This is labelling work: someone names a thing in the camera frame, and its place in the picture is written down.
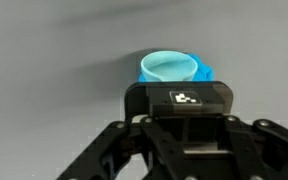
screw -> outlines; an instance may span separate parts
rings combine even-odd
[[[268,122],[267,121],[260,121],[260,125],[261,126],[268,126]]]
[[[185,180],[198,180],[198,179],[196,177],[194,177],[194,176],[187,176],[185,178]]]
[[[151,119],[151,118],[147,118],[147,119],[145,119],[145,122],[146,122],[146,123],[151,123],[151,122],[152,122],[152,119]]]
[[[125,124],[124,124],[124,123],[119,123],[119,124],[117,125],[117,128],[123,128],[123,127],[125,127]]]
[[[254,175],[254,176],[251,176],[250,180],[264,180],[264,179],[260,176]]]
[[[236,120],[235,117],[233,117],[233,116],[229,116],[227,119],[228,119],[229,121],[235,121],[235,120]]]

gray wall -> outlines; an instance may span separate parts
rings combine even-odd
[[[130,54],[160,47],[211,65],[233,114],[288,127],[288,0],[0,0],[0,179],[54,179],[123,118]]]

blue object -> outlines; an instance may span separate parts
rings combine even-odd
[[[187,55],[189,55],[191,58],[193,58],[198,65],[197,72],[195,73],[192,81],[213,81],[214,80],[214,71],[210,66],[204,64],[202,62],[201,58],[195,54],[190,53]],[[144,78],[143,74],[140,75],[138,81],[139,82],[147,82],[147,80]]]
[[[196,61],[176,51],[157,51],[141,61],[143,77],[149,82],[192,81],[198,69]]]

gray background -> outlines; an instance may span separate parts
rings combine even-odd
[[[233,114],[288,127],[288,0],[0,0],[0,179],[55,179],[123,118],[133,52],[159,47],[200,55]]]

light blue cup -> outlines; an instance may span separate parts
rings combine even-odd
[[[141,69],[148,82],[192,81],[198,65],[184,53],[157,51],[142,59]]]

